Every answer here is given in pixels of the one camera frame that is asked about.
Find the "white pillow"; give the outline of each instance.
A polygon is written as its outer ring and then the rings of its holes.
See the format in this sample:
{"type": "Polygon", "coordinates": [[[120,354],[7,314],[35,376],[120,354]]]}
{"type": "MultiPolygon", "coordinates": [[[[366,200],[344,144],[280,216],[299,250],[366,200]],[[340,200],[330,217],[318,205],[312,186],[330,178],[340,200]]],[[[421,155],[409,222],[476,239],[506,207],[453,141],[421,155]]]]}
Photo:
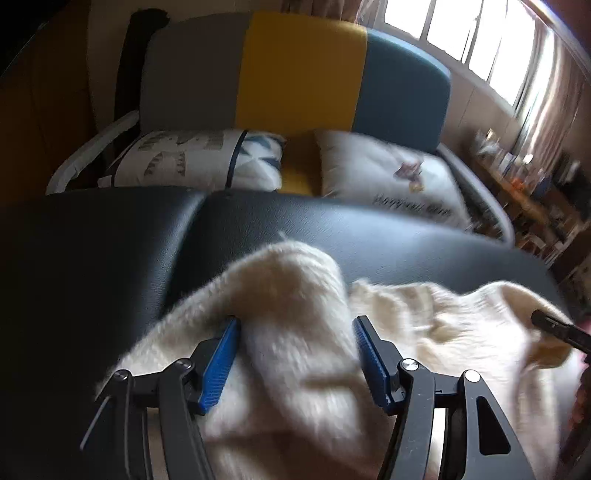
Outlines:
{"type": "Polygon", "coordinates": [[[470,228],[462,195],[441,158],[367,135],[324,130],[315,134],[323,196],[470,228]]]}
{"type": "Polygon", "coordinates": [[[277,190],[284,142],[279,135],[247,130],[156,131],[128,148],[99,186],[277,190]]]}

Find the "curtain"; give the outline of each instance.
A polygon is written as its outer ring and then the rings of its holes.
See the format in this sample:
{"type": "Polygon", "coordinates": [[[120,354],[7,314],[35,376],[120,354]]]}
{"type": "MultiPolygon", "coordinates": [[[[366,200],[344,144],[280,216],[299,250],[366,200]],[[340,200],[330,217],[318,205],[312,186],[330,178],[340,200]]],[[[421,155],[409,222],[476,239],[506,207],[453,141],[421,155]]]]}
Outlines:
{"type": "Polygon", "coordinates": [[[283,0],[281,11],[357,22],[374,0],[283,0]]]}
{"type": "Polygon", "coordinates": [[[546,28],[537,71],[522,108],[525,120],[514,149],[521,157],[533,155],[534,171],[547,174],[556,165],[577,114],[584,83],[584,75],[568,48],[546,28]]]}

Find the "cream fleece blanket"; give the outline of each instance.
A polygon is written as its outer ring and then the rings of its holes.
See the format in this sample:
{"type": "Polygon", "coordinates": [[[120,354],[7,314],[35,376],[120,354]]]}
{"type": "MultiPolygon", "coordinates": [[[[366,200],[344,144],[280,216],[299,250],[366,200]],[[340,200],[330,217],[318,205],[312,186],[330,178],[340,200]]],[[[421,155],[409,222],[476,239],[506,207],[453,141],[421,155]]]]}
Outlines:
{"type": "MultiPolygon", "coordinates": [[[[349,289],[325,253],[298,242],[266,247],[182,301],[117,368],[160,371],[190,356],[229,314],[242,321],[239,353],[219,404],[199,418],[218,480],[376,478],[394,418],[374,406],[352,320],[367,315],[404,357],[434,372],[478,370],[523,445],[538,480],[556,464],[551,371],[569,349],[530,324],[550,303],[497,282],[463,296],[435,284],[349,289]]],[[[426,478],[437,478],[444,411],[437,410],[426,478]]],[[[151,419],[156,478],[166,478],[151,419]]]]}

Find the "window frame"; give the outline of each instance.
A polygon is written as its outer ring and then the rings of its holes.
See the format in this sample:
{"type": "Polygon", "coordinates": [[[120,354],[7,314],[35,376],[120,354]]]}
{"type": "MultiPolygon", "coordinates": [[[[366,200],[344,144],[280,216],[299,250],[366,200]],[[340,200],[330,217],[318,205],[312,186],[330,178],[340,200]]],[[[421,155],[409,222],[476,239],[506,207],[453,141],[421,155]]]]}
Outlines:
{"type": "MultiPolygon", "coordinates": [[[[427,18],[425,20],[425,23],[423,25],[423,30],[422,30],[421,36],[419,38],[413,37],[411,34],[405,32],[404,30],[401,30],[399,28],[396,28],[396,27],[390,25],[389,23],[386,23],[385,13],[386,13],[386,7],[388,4],[388,0],[379,0],[372,27],[376,30],[380,30],[380,31],[390,34],[394,37],[400,38],[401,40],[404,40],[404,41],[410,43],[411,45],[419,47],[420,49],[426,51],[428,54],[431,54],[433,57],[435,57],[437,60],[439,60],[441,63],[443,63],[446,67],[448,67],[451,71],[453,71],[456,74],[461,75],[466,80],[468,80],[471,84],[473,84],[475,87],[478,87],[480,90],[484,90],[495,101],[495,103],[505,111],[505,113],[507,113],[511,116],[516,116],[517,113],[519,112],[519,107],[520,107],[520,104],[521,104],[522,99],[524,97],[524,95],[523,95],[524,90],[527,87],[528,80],[532,76],[532,69],[535,67],[535,64],[536,64],[536,62],[535,62],[535,52],[536,52],[535,36],[534,36],[534,45],[532,46],[532,52],[531,52],[531,56],[530,56],[530,63],[528,65],[528,69],[526,71],[524,80],[521,83],[521,87],[519,89],[519,94],[517,95],[515,103],[513,105],[511,105],[507,100],[505,100],[505,98],[503,98],[501,95],[499,95],[496,92],[496,90],[494,90],[489,84],[489,82],[492,78],[493,71],[495,69],[495,64],[496,64],[497,56],[499,54],[499,49],[501,48],[501,41],[499,41],[499,44],[496,47],[495,59],[493,61],[491,71],[490,71],[488,78],[486,80],[483,80],[482,78],[480,78],[476,73],[471,71],[471,69],[468,66],[468,65],[470,65],[470,60],[472,59],[472,54],[474,52],[474,45],[476,44],[476,38],[478,36],[478,29],[480,26],[480,18],[482,16],[482,10],[484,7],[484,0],[482,0],[480,3],[480,11],[479,11],[478,17],[476,19],[476,26],[474,29],[474,34],[472,35],[472,39],[470,41],[468,55],[466,57],[465,62],[462,62],[461,60],[456,60],[454,57],[447,54],[445,51],[441,50],[440,48],[436,47],[435,45],[433,45],[432,43],[429,43],[427,41],[427,35],[428,35],[429,29],[431,27],[431,22],[433,20],[433,14],[435,12],[436,3],[437,3],[437,0],[430,0],[429,8],[427,10],[427,18]]],[[[528,5],[526,3],[523,3],[523,5],[526,9],[529,9],[528,5]]]]}

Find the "color block headboard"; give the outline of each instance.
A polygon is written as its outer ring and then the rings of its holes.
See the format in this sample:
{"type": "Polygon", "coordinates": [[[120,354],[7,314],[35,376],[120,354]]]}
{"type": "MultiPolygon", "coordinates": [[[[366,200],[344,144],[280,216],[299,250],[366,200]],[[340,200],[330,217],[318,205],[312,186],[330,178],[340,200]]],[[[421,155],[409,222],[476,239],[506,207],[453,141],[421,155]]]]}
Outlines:
{"type": "Polygon", "coordinates": [[[302,15],[219,14],[154,35],[140,121],[143,132],[338,129],[433,152],[449,95],[449,71],[389,35],[302,15]]]}

